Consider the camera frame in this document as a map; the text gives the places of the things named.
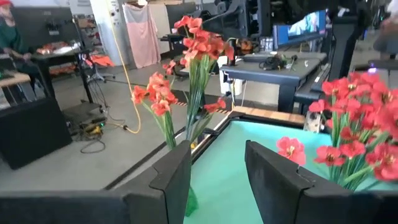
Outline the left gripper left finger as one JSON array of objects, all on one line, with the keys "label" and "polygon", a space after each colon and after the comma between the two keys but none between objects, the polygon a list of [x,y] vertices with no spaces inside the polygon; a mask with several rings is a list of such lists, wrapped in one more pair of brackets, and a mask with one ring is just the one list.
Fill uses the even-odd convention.
[{"label": "left gripper left finger", "polygon": [[182,141],[116,189],[3,192],[1,223],[183,223],[190,178],[190,143]]}]

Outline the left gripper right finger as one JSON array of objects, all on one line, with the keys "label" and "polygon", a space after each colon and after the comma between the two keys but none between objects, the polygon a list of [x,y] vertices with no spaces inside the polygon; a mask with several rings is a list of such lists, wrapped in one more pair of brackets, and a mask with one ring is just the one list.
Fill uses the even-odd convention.
[{"label": "left gripper right finger", "polygon": [[397,191],[353,192],[247,141],[249,183],[264,223],[397,223]]}]

